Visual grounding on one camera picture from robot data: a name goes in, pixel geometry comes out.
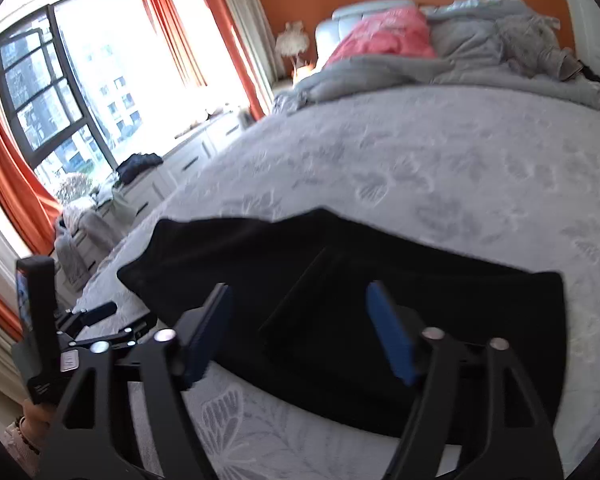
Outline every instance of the pink blanket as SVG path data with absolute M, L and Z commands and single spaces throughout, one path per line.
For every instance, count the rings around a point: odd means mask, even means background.
M 336 47 L 325 66 L 360 54 L 436 57 L 427 19 L 417 7 L 399 7 L 365 18 Z

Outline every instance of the white headboard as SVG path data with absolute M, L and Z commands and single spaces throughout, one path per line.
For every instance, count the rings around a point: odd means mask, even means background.
M 415 6 L 413 0 L 371 0 L 334 10 L 331 19 L 319 23 L 315 29 L 315 46 L 318 49 L 317 68 L 322 68 L 340 41 L 363 18 L 395 7 L 412 6 Z

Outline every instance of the gray bedspread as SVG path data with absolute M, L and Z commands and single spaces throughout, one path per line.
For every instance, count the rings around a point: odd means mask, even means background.
M 600 84 L 588 81 L 581 75 L 561 82 L 539 68 L 535 69 L 536 72 L 530 72 L 530 67 L 522 70 L 522 59 L 510 57 L 512 41 L 519 42 L 513 50 L 526 53 L 528 58 L 540 57 L 545 53 L 539 50 L 537 43 L 542 40 L 539 36 L 525 37 L 511 31 L 505 33 L 504 28 L 512 27 L 514 23 L 507 21 L 507 17 L 512 16 L 522 23 L 527 19 L 530 23 L 544 20 L 520 0 L 503 0 L 487 6 L 435 13 L 428 20 L 431 44 L 439 59 L 366 54 L 337 61 L 300 81 L 292 90 L 279 94 L 274 102 L 274 111 L 291 114 L 309 105 L 405 84 L 508 88 L 600 110 Z M 551 31 L 548 26 L 545 30 L 548 32 L 546 49 L 550 52 L 555 37 L 549 37 Z M 561 73 L 557 56 L 549 58 L 554 59 L 554 66 L 544 67 L 546 72 Z M 573 57 L 569 58 L 572 64 L 577 64 Z
M 570 472 L 600 436 L 600 112 L 501 89 L 407 86 L 340 99 L 252 126 L 134 230 L 78 308 L 145 312 L 116 271 L 158 218 L 279 219 L 325 205 L 357 221 L 530 270 L 564 274 L 569 355 L 555 424 Z M 158 470 L 141 394 L 136 431 Z M 396 441 L 290 406 L 217 365 L 185 395 L 220 478 L 381 478 Z

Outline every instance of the lamp shade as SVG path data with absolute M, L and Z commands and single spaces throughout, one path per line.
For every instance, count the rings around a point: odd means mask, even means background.
M 280 56 L 297 56 L 309 48 L 309 36 L 302 30 L 302 22 L 286 22 L 285 31 L 278 34 L 276 52 Z

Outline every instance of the bracelet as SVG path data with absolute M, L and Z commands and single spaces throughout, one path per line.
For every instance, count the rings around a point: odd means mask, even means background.
M 15 420 L 14 425 L 16 427 L 16 430 L 18 430 L 18 434 L 22 437 L 22 441 L 29 447 L 29 449 L 32 450 L 36 455 L 39 455 L 40 450 L 27 440 L 27 437 L 24 436 L 22 430 L 20 429 L 20 423 L 23 419 L 24 415 L 21 415 Z

